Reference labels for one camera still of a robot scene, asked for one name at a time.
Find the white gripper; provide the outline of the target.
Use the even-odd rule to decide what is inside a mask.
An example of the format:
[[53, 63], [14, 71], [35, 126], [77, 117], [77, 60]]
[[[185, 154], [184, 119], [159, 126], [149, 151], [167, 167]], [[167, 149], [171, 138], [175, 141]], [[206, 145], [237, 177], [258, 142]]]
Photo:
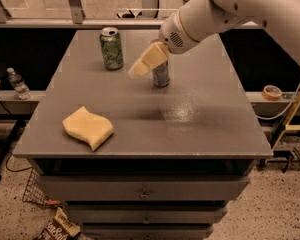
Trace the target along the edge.
[[199, 44], [193, 36], [196, 17], [193, 13], [178, 10], [161, 25], [159, 40], [152, 42], [128, 71], [132, 79], [138, 79], [164, 64], [172, 54], [183, 54]]

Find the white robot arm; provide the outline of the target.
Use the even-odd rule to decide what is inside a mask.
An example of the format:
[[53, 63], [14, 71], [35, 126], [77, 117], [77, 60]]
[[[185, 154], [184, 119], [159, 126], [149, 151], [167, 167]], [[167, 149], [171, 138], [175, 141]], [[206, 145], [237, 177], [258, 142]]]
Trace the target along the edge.
[[300, 66], [300, 0], [189, 0], [161, 25], [128, 71], [137, 79], [212, 34], [249, 21], [259, 25]]

